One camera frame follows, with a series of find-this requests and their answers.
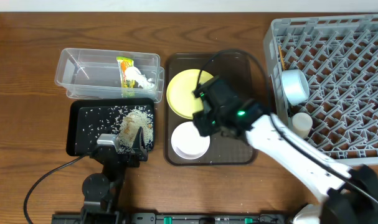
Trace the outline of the white bowl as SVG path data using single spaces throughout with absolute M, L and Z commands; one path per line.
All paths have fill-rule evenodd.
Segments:
M 210 136 L 202 137 L 192 121 L 180 124 L 171 135 L 173 151 L 181 158 L 202 157 L 210 146 Z

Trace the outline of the green snack wrapper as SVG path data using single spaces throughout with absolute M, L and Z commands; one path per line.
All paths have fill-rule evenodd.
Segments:
M 135 96 L 133 88 L 135 87 L 136 81 L 130 79 L 129 68 L 133 67 L 134 60 L 118 56 L 116 58 L 118 62 L 118 67 L 120 70 L 120 79 L 121 79 L 121 95 L 123 98 L 132 98 Z

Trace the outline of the light blue bowl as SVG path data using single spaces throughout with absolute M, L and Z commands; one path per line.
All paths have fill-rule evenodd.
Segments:
M 295 106 L 309 98 L 309 86 L 301 70 L 285 70 L 281 74 L 283 92 L 288 102 Z

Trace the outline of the wooden chopstick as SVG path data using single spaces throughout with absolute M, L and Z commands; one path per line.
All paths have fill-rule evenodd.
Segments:
M 285 61 L 284 61 L 282 47 L 280 45 L 278 46 L 278 52 L 279 52 L 279 56 L 280 56 L 281 69 L 284 72 L 286 70 L 286 67 L 285 67 Z

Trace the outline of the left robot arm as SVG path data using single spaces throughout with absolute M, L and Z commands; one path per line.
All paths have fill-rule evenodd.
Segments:
M 115 134 L 101 134 L 89 157 L 103 165 L 101 173 L 89 175 L 82 184 L 84 203 L 82 223 L 128 223 L 130 216 L 118 208 L 118 200 L 129 167 L 139 167 L 148 160 L 143 128 L 133 141 L 133 152 L 120 154 L 120 140 Z

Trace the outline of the yellow round plate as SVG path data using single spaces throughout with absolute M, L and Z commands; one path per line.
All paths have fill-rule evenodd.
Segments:
M 195 98 L 199 69 L 179 72 L 169 82 L 166 98 L 169 107 L 180 117 L 193 119 L 193 114 L 203 110 L 201 99 Z

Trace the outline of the white napkin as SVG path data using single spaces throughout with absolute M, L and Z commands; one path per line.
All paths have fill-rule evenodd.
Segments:
M 154 87 L 154 83 L 150 82 L 136 67 L 128 67 L 125 70 L 125 76 L 127 80 L 133 80 L 138 83 L 138 86 L 143 89 L 151 89 Z

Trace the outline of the white cup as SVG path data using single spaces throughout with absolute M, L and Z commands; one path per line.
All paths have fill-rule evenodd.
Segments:
M 301 138 L 306 138 L 313 125 L 313 120 L 306 113 L 297 113 L 291 118 L 292 131 Z

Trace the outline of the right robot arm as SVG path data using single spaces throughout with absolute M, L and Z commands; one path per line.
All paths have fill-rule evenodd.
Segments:
M 202 101 L 194 113 L 201 136 L 221 132 L 262 151 L 299 179 L 316 197 L 292 223 L 378 223 L 378 175 L 366 165 L 340 163 L 307 143 L 255 100 L 243 100 L 218 77 L 193 91 Z

